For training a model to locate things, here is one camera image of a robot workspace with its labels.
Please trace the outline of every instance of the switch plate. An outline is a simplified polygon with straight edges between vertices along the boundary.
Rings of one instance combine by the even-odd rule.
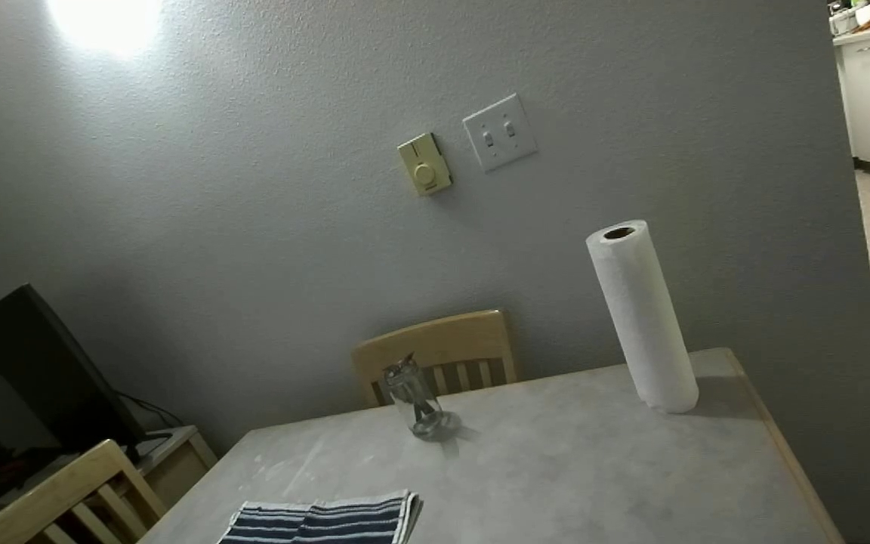
[[[436,134],[421,134],[398,146],[402,164],[418,192],[452,186],[452,171],[438,151]]]
[[[534,155],[520,93],[512,93],[481,113],[463,119],[476,157],[485,168],[500,168]]]

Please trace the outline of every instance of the television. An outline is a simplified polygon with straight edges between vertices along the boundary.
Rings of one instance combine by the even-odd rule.
[[[0,300],[0,447],[89,451],[102,438],[130,447],[143,427],[90,357],[31,288]]]

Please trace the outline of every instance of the white table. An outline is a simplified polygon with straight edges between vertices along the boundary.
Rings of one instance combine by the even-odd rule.
[[[444,396],[469,431],[396,409],[247,431],[146,540],[218,540],[243,501],[413,488],[410,544],[841,540],[731,350],[691,357],[700,405],[657,415],[627,365]]]

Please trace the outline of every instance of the paper towel roll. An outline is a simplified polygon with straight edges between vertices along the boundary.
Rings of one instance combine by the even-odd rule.
[[[658,411],[696,409],[700,391],[648,220],[597,229],[585,249],[639,396]]]

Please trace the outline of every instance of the napkin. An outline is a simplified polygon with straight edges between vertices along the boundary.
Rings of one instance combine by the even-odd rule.
[[[244,501],[222,544],[406,544],[421,509],[409,488],[331,506]]]

